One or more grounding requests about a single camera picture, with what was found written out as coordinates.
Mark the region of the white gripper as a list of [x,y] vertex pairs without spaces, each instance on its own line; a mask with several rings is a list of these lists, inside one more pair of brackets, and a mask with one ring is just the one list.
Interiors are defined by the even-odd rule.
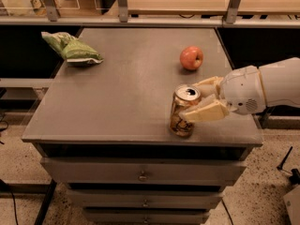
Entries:
[[[230,111],[238,114],[261,113],[266,108],[263,82],[260,71],[254,66],[235,69],[224,78],[214,76],[194,83],[203,98],[215,95],[225,99]],[[228,107],[220,100],[213,99],[209,103],[200,102],[179,113],[189,122],[208,122],[225,118],[229,114]]]

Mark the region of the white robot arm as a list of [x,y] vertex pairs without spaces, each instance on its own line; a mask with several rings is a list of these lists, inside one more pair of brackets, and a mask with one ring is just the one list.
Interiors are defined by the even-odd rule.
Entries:
[[201,92],[200,102],[179,113],[189,123],[220,120],[230,113],[261,113],[278,105],[299,108],[300,59],[242,67],[194,86]]

